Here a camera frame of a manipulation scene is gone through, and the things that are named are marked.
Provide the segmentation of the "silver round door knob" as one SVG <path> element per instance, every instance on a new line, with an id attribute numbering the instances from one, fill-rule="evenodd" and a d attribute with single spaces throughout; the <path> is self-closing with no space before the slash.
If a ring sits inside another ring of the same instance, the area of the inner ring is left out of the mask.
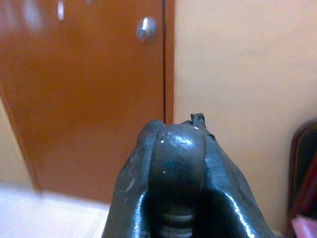
<path id="1" fill-rule="evenodd" d="M 139 42 L 143 44 L 154 41 L 157 35 L 157 20 L 146 16 L 142 18 L 136 28 L 136 36 Z"/>

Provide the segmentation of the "pink object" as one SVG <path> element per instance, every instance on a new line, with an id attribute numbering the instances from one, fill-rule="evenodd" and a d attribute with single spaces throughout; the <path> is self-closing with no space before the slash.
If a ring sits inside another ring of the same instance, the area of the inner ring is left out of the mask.
<path id="1" fill-rule="evenodd" d="M 317 220 L 297 216 L 291 220 L 296 238 L 317 238 Z"/>

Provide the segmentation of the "brown wooden door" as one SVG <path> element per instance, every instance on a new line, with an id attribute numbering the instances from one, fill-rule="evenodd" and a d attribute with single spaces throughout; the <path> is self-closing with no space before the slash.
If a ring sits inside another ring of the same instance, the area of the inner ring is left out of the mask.
<path id="1" fill-rule="evenodd" d="M 164 117 L 162 1 L 0 0 L 0 95 L 37 189 L 111 201 L 139 131 Z"/>

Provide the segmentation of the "black ribbed broom handle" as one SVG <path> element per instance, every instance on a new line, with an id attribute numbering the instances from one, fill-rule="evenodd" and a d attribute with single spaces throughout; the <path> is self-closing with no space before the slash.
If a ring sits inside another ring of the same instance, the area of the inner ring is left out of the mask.
<path id="1" fill-rule="evenodd" d="M 192 238 L 204 180 L 206 137 L 187 124 L 163 127 L 148 185 L 152 238 Z"/>

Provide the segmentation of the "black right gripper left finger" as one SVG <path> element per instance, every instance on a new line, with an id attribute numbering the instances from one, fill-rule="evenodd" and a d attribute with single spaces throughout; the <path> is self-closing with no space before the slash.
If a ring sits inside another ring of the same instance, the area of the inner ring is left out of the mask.
<path id="1" fill-rule="evenodd" d="M 153 120 L 140 131 L 120 170 L 105 225 L 105 238 L 151 238 L 148 177 L 154 143 L 164 123 Z"/>

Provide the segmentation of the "brown wooden door frame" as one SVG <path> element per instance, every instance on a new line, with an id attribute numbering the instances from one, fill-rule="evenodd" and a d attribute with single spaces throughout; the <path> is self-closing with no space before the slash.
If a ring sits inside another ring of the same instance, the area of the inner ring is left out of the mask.
<path id="1" fill-rule="evenodd" d="M 163 0 L 164 122 L 174 120 L 175 0 Z"/>

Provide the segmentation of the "dark wooden furniture piece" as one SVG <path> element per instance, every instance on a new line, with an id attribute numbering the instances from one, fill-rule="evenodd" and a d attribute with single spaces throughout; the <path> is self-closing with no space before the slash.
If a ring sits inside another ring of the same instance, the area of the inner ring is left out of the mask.
<path id="1" fill-rule="evenodd" d="M 284 238 L 295 238 L 291 220 L 298 215 L 317 219 L 317 119 L 301 125 L 292 138 Z"/>

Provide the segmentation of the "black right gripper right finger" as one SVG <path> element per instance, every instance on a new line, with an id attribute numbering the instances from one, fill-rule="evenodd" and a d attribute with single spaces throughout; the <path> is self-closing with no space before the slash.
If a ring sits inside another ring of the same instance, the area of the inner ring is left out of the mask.
<path id="1" fill-rule="evenodd" d="M 206 138 L 204 183 L 194 238 L 278 238 L 267 225 L 243 173 L 211 134 L 202 113 L 185 121 Z"/>

